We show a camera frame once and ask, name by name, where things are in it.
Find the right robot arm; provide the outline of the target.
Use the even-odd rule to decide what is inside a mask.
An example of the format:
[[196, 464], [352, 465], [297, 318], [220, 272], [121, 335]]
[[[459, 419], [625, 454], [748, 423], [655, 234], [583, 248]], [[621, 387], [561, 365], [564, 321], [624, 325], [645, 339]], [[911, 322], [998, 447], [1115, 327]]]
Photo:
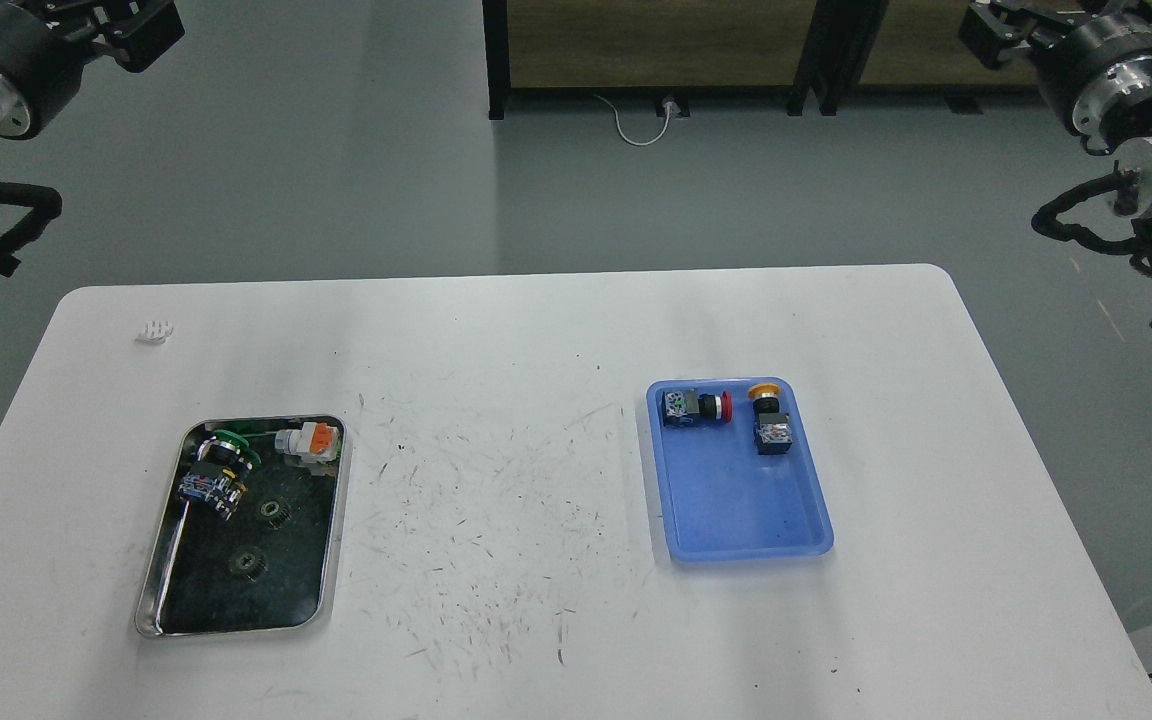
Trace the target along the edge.
[[1032, 65], [1064, 131], [1114, 164], [1038, 209], [1033, 232], [1126, 258], [1152, 279], [1152, 1], [1082, 1], [1074, 12], [973, 1], [957, 36], [984, 68]]

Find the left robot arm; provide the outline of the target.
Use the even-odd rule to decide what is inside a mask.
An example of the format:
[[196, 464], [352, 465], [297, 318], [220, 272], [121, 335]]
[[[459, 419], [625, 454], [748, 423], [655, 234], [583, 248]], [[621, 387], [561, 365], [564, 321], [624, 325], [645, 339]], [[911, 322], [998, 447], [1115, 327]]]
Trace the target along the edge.
[[[147, 70], [185, 33], [173, 1], [0, 1], [0, 138], [31, 141], [78, 94], [84, 68], [108, 56]], [[0, 275], [61, 215], [41, 184], [0, 181]]]

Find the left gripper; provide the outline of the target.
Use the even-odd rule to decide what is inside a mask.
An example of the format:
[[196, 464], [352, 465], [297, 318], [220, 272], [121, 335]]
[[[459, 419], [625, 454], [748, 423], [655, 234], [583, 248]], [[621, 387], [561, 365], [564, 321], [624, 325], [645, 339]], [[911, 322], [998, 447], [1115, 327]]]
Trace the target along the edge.
[[141, 73], [184, 33], [173, 1], [0, 1], [0, 73], [29, 108], [65, 108], [91, 61]]

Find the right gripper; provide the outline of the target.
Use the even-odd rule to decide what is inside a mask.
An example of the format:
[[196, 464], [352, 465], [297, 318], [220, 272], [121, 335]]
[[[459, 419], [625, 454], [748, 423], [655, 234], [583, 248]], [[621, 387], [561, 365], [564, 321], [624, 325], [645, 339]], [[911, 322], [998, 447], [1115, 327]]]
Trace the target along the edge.
[[1152, 1], [973, 1], [957, 38], [988, 70], [1025, 61], [1047, 103], [1152, 103]]

